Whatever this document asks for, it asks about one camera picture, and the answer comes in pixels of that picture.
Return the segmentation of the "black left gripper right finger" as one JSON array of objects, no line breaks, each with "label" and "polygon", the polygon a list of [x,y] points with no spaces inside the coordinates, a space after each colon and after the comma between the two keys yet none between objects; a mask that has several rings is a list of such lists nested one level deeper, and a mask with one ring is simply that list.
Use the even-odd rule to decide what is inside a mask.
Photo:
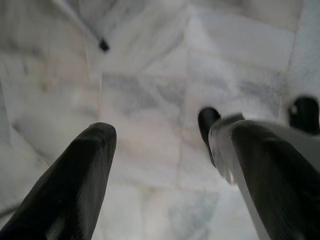
[{"label": "black left gripper right finger", "polygon": [[320,138],[248,120],[230,138],[269,239],[320,240]]}]

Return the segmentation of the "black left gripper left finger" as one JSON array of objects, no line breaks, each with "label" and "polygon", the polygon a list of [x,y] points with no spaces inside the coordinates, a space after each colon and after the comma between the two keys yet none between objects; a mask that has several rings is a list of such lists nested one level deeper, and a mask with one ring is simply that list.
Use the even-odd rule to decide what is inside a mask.
[{"label": "black left gripper left finger", "polygon": [[35,183],[0,230],[0,240],[91,240],[116,144],[110,124],[82,131]]}]

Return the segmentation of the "black robot foot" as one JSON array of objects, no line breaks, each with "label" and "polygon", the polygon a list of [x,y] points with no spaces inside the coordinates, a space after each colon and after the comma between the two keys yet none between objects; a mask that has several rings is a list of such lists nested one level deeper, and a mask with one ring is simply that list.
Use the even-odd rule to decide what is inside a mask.
[{"label": "black robot foot", "polygon": [[213,107],[204,107],[200,110],[197,116],[198,128],[201,134],[201,138],[207,148],[212,165],[215,167],[212,152],[209,144],[209,132],[211,126],[221,118],[219,112]]},{"label": "black robot foot", "polygon": [[313,96],[298,96],[288,107],[288,120],[291,128],[312,136],[320,135],[319,101]]}]

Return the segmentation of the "black left robot foot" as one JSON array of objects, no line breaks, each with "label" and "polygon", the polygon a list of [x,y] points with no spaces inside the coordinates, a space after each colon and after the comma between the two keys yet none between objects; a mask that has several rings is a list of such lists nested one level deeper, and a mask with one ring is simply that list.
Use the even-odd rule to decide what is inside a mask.
[{"label": "black left robot foot", "polygon": [[221,118],[219,112],[213,107],[204,107],[200,110],[197,116],[198,128],[201,134],[201,138],[207,148],[212,165],[215,167],[212,152],[209,144],[209,132],[211,126]]}]

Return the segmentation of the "black right robot foot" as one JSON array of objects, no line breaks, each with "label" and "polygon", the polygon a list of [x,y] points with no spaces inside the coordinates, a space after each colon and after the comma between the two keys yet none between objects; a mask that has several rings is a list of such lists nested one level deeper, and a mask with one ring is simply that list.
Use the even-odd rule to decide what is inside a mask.
[{"label": "black right robot foot", "polygon": [[288,120],[291,128],[312,136],[320,135],[319,101],[313,96],[298,96],[288,107]]}]

